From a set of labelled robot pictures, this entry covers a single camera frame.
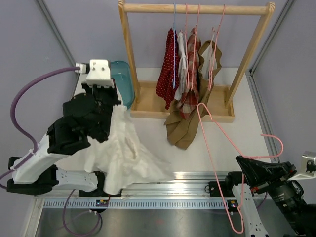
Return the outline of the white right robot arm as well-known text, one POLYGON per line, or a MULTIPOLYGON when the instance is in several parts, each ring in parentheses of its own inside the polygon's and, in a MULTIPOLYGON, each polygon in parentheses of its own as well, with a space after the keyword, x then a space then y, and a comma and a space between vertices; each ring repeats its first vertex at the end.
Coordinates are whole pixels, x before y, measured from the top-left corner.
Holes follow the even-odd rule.
POLYGON ((316 235, 316 206, 303 199, 299 173, 290 162, 268 163, 237 156, 240 172, 229 172, 224 190, 237 200, 243 233, 247 237, 268 237, 254 197, 269 196, 281 211, 296 237, 316 235))

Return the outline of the red polka dot skirt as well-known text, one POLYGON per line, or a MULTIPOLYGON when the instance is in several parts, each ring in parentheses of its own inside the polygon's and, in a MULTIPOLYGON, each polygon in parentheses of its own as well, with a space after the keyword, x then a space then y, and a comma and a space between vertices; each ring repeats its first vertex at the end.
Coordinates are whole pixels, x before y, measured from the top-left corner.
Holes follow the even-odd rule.
POLYGON ((174 100, 175 92, 179 87, 178 78, 178 42, 176 33, 176 89, 172 87, 173 79, 173 30, 170 28, 167 34, 165 55, 163 58, 163 65, 156 84, 156 95, 165 101, 165 108, 168 110, 171 102, 174 100))

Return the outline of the small white skirt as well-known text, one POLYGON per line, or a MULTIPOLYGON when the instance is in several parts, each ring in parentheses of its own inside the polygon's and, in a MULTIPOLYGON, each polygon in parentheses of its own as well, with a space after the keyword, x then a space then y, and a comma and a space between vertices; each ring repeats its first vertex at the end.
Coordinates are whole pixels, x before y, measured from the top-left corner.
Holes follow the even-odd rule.
POLYGON ((178 56, 179 56, 179 66, 178 66, 178 78, 179 87, 175 92, 174 99, 179 101, 182 98, 182 94, 186 89, 186 77, 187 77, 187 56, 186 56, 186 43, 184 39, 184 33, 180 32, 177 38, 178 42, 178 56))

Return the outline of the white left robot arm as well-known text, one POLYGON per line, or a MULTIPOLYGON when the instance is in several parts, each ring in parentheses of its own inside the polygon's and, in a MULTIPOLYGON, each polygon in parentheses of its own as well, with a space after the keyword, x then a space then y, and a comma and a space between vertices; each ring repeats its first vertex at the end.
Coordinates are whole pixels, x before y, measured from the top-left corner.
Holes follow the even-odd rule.
POLYGON ((9 159, 12 177, 7 192, 37 196, 64 189, 78 190, 82 197, 105 194, 107 184, 100 171, 65 171, 56 166, 57 161, 90 147, 89 138, 107 141, 114 106, 121 104, 115 86, 82 83, 82 88, 84 93, 63 104, 63 116, 48 128, 35 152, 9 159))

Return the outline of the red plaid skirt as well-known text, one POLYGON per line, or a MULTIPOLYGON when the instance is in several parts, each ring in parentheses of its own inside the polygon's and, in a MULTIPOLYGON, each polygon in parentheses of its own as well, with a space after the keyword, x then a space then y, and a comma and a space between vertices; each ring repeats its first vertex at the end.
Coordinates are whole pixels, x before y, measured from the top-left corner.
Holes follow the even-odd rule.
POLYGON ((197 106, 199 99, 197 70, 201 40, 198 37, 197 27, 192 28, 189 35, 180 34, 178 45, 180 57, 178 75, 181 82, 181 98, 178 99, 177 109, 183 119, 188 119, 197 106))

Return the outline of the teal plastic bin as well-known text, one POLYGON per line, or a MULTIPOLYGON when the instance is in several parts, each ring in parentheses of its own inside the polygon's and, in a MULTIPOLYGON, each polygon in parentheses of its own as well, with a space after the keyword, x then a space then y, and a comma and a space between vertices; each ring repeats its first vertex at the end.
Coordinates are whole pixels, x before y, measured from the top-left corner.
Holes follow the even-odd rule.
POLYGON ((111 77, 114 79, 118 90, 120 91, 123 104, 130 109, 135 99, 130 66, 124 61, 111 62, 110 66, 111 77))

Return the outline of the tan skirt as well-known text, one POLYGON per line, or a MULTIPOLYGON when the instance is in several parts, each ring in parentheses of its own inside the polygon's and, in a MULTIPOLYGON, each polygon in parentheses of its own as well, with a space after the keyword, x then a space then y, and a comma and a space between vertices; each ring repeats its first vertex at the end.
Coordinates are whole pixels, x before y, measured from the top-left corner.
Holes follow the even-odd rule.
MULTIPOLYGON (((205 62, 205 58, 202 54, 209 52, 210 49, 216 51, 212 76, 215 77, 222 68, 220 63, 220 59, 222 57, 221 50, 215 45, 215 42, 210 40, 206 41, 198 51, 198 56, 200 59, 200 65, 198 68, 198 76, 200 80, 198 101, 204 104, 208 103, 212 89, 208 88, 209 80, 205 79, 201 73, 201 69, 205 62)), ((199 125, 199 116, 203 117, 206 114, 207 111, 205 108, 194 108, 189 117, 187 119, 183 119, 180 116, 180 112, 176 108, 176 105, 173 104, 171 106, 171 112, 164 123, 166 126, 168 142, 180 149, 187 149, 196 136, 199 125)))

